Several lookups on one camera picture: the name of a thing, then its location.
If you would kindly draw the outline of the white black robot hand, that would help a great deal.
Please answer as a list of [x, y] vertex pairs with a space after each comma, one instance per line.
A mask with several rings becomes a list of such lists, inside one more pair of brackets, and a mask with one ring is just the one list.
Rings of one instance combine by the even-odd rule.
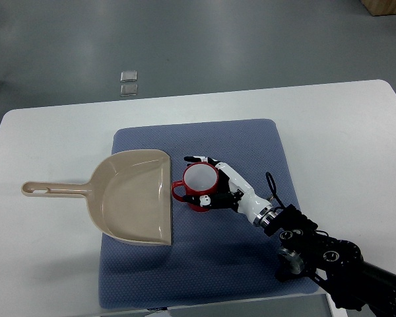
[[[273, 204], [259, 197], [254, 188], [229, 164], [210, 157], [190, 156], [184, 161], [189, 166], [195, 162], [207, 162], [218, 171], [218, 186], [215, 194], [201, 196], [201, 205], [211, 209], [232, 209], [243, 214], [256, 227], [267, 227], [279, 214]], [[187, 202], [198, 204], [198, 197], [183, 195]]]

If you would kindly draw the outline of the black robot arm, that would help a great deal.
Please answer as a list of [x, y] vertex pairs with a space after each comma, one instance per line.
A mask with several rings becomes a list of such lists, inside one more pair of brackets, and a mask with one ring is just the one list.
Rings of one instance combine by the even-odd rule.
[[257, 224], [280, 240], [279, 281], [308, 277], [337, 308], [368, 306], [376, 316], [396, 316], [396, 275], [365, 262], [355, 243], [329, 236], [295, 206], [283, 203]]

